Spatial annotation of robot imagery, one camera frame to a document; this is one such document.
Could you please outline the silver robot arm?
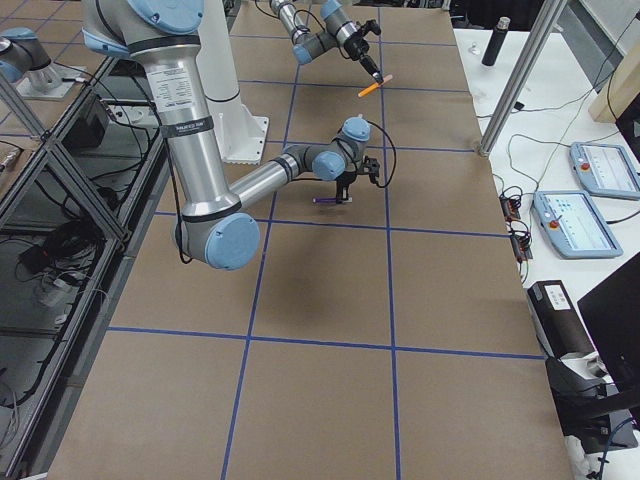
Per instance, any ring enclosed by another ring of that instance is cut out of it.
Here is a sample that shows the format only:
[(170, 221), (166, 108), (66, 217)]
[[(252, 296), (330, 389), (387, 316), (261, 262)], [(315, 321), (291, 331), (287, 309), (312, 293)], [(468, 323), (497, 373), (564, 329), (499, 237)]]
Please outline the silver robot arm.
[(235, 270), (258, 250), (260, 229), (249, 205), (312, 173), (323, 181), (356, 175), (364, 162), (371, 126), (347, 119), (330, 143), (293, 145), (235, 182), (223, 157), (242, 143), (264, 138), (263, 122), (240, 100), (228, 25), (218, 1), (86, 1), (86, 46), (132, 60), (146, 74), (162, 137), (184, 206), (175, 242), (186, 258)]
[(369, 55), (370, 46), (366, 35), (381, 34), (374, 19), (364, 24), (352, 20), (339, 1), (326, 1), (320, 8), (320, 17), (310, 10), (298, 8), (294, 1), (268, 1), (270, 13), (256, 7), (269, 17), (279, 20), (292, 42), (293, 54), (300, 65), (311, 63), (332, 49), (339, 49), (344, 58), (359, 63), (381, 85), (382, 70)]

